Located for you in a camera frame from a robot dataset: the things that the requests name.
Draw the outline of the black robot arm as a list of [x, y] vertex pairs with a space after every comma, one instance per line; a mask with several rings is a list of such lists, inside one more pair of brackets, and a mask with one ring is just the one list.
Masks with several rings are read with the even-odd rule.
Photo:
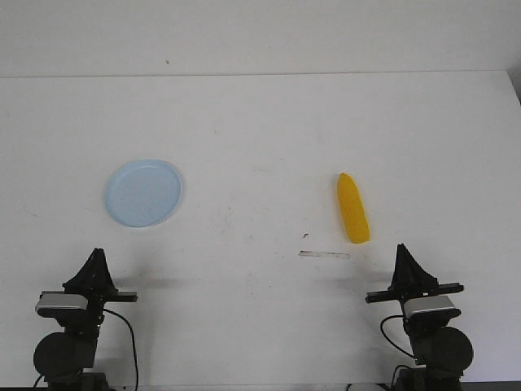
[[35, 306], [38, 316], [54, 319], [63, 329], [40, 340], [33, 353], [38, 380], [48, 390], [111, 390], [103, 372], [92, 372], [100, 328], [106, 314], [129, 329], [134, 361], [134, 389], [138, 389], [138, 355], [134, 329], [128, 319], [105, 307], [108, 303], [134, 303], [136, 292], [122, 292], [113, 283], [103, 249], [95, 248], [61, 291], [43, 291]]
[[384, 318], [379, 329], [388, 338], [385, 323], [400, 319], [412, 351], [409, 353], [395, 342], [388, 342], [416, 364], [396, 366], [387, 390], [463, 389], [461, 377], [473, 361], [474, 350], [465, 333], [449, 326], [450, 320], [462, 313], [449, 295], [463, 290], [461, 283], [440, 283], [415, 261], [404, 244], [397, 245], [390, 286], [366, 294], [368, 304], [399, 302], [401, 313]]

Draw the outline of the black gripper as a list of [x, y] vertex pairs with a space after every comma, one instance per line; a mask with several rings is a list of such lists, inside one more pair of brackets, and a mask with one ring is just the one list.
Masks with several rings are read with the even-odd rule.
[[438, 284], [438, 279], [427, 273], [414, 259], [404, 244], [398, 244], [392, 281], [385, 291], [366, 293], [367, 304], [398, 301], [403, 305], [410, 299], [419, 297], [449, 296], [463, 292], [461, 283]]
[[[98, 268], [100, 269], [99, 289], [102, 290], [102, 292], [93, 290], [96, 285]], [[86, 311], [71, 311], [56, 317], [42, 317], [55, 319], [61, 326], [99, 325], [102, 322], [103, 310], [107, 303], [133, 303], [138, 300], [138, 294], [136, 292], [118, 291], [113, 283], [112, 276], [108, 269], [106, 255], [102, 248], [95, 248], [93, 250], [79, 271], [69, 281], [63, 283], [63, 288], [63, 291], [43, 292], [79, 294], [88, 300], [88, 306]]]

